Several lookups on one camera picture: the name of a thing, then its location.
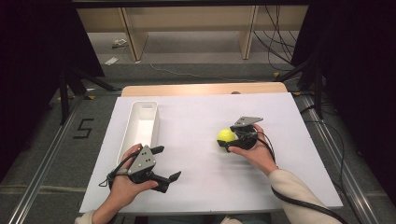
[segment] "yellow ball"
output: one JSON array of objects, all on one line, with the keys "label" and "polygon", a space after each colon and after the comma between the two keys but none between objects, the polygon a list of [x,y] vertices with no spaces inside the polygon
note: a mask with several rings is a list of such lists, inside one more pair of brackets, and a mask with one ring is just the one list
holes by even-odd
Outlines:
[{"label": "yellow ball", "polygon": [[218,133],[218,140],[231,142],[235,140],[235,133],[233,133],[231,129],[223,129]]}]

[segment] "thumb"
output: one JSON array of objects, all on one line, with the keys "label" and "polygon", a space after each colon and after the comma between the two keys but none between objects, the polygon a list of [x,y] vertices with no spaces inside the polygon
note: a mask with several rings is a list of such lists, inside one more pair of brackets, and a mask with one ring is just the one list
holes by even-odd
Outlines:
[{"label": "thumb", "polygon": [[228,147],[228,150],[236,155],[245,157],[246,151],[240,147]]},{"label": "thumb", "polygon": [[146,182],[143,182],[141,184],[138,184],[138,190],[139,192],[148,190],[148,189],[154,189],[155,187],[158,187],[158,183],[154,180],[148,180]]}]

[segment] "person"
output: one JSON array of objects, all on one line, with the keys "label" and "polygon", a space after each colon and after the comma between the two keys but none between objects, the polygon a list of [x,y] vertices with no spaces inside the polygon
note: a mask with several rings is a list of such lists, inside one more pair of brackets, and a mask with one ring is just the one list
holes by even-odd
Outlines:
[{"label": "person", "polygon": [[[262,141],[266,141],[262,127],[253,124]],[[131,147],[123,156],[126,158],[131,153],[141,148],[141,145]],[[244,150],[240,147],[229,147],[230,152],[246,158],[253,166],[261,170],[269,179],[271,186],[280,194],[295,199],[312,203],[317,206],[326,208],[325,205],[312,193],[309,187],[293,173],[279,169],[274,162],[270,151],[265,144],[257,141],[256,145],[250,150]],[[128,168],[132,164],[132,159],[128,160],[122,168]],[[133,183],[128,176],[119,175],[115,178],[113,187],[103,204],[95,211],[90,211],[82,217],[77,217],[75,224],[101,224],[107,223],[113,218],[122,207],[131,203],[134,198],[142,191],[157,187],[155,181],[147,181],[142,184]],[[325,215],[318,211],[304,208],[299,205],[286,203],[282,201],[282,207],[290,223],[304,224],[335,224],[341,223],[334,217]],[[221,224],[238,224],[245,223],[238,216],[227,216]]]}]

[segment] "white plastic bin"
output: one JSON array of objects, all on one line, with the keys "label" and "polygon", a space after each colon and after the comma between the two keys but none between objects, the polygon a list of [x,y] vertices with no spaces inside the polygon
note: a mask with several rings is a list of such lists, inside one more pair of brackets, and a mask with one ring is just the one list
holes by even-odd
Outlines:
[{"label": "white plastic bin", "polygon": [[156,147],[159,128],[160,115],[157,102],[134,102],[117,164],[121,162],[123,154],[135,144]]}]

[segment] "white sleeve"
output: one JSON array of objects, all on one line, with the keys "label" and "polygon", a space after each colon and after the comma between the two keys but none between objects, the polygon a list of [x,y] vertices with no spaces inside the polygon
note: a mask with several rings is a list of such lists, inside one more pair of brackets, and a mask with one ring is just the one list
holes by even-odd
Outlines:
[{"label": "white sleeve", "polygon": [[92,215],[94,210],[87,212],[82,217],[77,217],[75,224],[92,224]]},{"label": "white sleeve", "polygon": [[[285,170],[274,170],[268,175],[271,186],[280,194],[289,198],[325,207],[326,206],[312,193],[309,187],[296,175]],[[340,223],[334,217],[322,214],[315,210],[304,208],[282,201],[288,219],[293,224],[333,224]]]}]

